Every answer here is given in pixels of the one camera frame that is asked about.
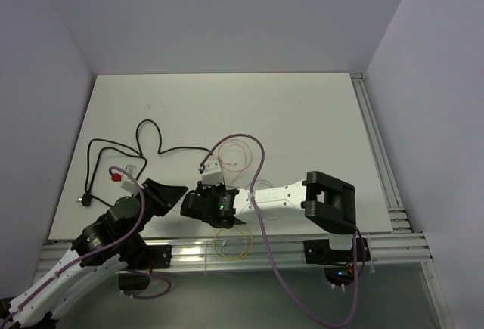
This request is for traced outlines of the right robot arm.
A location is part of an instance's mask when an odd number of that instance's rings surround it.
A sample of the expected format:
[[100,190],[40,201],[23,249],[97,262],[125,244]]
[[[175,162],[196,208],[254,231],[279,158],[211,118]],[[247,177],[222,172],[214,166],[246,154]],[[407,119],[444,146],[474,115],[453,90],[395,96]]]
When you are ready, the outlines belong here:
[[352,253],[357,233],[355,187],[318,171],[291,185],[254,192],[199,184],[185,196],[180,213],[226,229],[258,217],[303,216],[328,233],[327,251],[337,261]]

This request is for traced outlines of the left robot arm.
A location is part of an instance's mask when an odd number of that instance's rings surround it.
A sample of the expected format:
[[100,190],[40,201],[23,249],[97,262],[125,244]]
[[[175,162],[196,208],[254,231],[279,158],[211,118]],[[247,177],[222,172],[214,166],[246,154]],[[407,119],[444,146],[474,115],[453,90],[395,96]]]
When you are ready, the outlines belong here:
[[34,327],[83,278],[107,273],[113,266],[142,266],[147,258],[147,244],[141,237],[145,225],[154,216],[165,216],[187,191],[186,186],[147,179],[138,193],[118,199],[82,230],[59,262],[30,289],[1,300],[1,327]]

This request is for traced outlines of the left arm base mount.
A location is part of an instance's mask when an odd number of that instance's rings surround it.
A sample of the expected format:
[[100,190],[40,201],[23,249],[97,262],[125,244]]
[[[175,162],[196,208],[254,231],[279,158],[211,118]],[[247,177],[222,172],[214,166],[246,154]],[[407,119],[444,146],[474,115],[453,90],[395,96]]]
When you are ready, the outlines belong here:
[[117,276],[118,288],[128,296],[142,298],[143,296],[151,297],[155,294],[146,294],[146,290],[151,284],[157,282],[166,283],[167,293],[171,284],[167,278],[164,278],[158,270],[165,270],[170,267],[172,258],[172,245],[148,245],[145,254],[139,263],[129,265],[123,269]]

